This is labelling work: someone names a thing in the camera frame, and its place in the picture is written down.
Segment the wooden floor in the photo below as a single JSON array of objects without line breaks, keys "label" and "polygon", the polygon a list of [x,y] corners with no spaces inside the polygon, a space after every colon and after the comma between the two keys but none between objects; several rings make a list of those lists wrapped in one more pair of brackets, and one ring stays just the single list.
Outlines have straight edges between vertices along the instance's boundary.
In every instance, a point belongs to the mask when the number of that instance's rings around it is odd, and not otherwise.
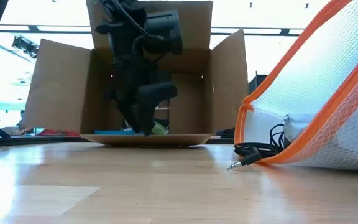
[{"label": "wooden floor", "polygon": [[229,145],[0,148],[0,223],[358,223],[358,174],[235,160]]}]

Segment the green object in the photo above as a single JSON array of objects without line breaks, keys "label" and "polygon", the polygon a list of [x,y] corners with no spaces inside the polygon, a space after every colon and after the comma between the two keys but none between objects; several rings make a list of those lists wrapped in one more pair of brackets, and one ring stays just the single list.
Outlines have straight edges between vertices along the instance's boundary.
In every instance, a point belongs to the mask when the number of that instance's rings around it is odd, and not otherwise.
[{"label": "green object", "polygon": [[160,123],[154,121],[154,127],[152,128],[152,134],[153,135],[166,135],[169,131],[162,126]]}]

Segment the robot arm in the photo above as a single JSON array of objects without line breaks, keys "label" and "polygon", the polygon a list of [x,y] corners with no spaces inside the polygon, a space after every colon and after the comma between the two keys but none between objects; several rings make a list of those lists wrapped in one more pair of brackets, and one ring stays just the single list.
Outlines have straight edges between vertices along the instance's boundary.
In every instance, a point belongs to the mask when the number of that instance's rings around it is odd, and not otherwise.
[{"label": "robot arm", "polygon": [[137,0],[97,0],[110,17],[96,32],[108,35],[113,55],[112,80],[106,96],[117,102],[124,119],[146,136],[154,127],[158,104],[177,96],[170,74],[159,70],[151,54],[181,54],[182,41],[176,11],[147,14]]}]

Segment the cardboard box flap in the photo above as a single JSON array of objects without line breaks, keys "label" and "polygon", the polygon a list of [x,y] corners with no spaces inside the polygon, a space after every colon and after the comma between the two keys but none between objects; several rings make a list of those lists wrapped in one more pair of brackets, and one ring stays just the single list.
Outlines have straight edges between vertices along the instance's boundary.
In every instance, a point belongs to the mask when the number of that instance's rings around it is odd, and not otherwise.
[{"label": "cardboard box flap", "polygon": [[[141,1],[146,11],[177,10],[184,49],[209,49],[212,1]],[[107,35],[96,33],[106,13],[95,0],[86,0],[95,48],[110,48]]]},{"label": "cardboard box flap", "polygon": [[233,128],[242,99],[248,95],[244,33],[233,33],[211,51],[206,80],[214,131]]},{"label": "cardboard box flap", "polygon": [[24,124],[80,131],[91,50],[41,40]]}]

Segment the cardboard box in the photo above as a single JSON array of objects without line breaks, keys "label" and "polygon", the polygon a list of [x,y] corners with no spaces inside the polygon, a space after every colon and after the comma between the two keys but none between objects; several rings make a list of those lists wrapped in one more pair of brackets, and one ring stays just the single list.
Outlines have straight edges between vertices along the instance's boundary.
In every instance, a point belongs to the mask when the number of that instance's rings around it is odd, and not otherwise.
[{"label": "cardboard box", "polygon": [[[178,96],[163,102],[156,116],[168,118],[170,134],[182,134],[181,138],[200,133],[208,137],[234,127],[248,93],[242,29],[210,50],[212,2],[143,3],[147,12],[177,10],[183,37],[183,54],[167,55],[159,63],[161,69],[172,72]],[[107,36],[94,29],[104,12],[93,0],[87,0],[87,7],[95,49],[41,41],[25,107],[26,125],[77,131],[88,139],[95,129],[119,129],[121,115],[113,101],[102,97],[112,57]]]}]

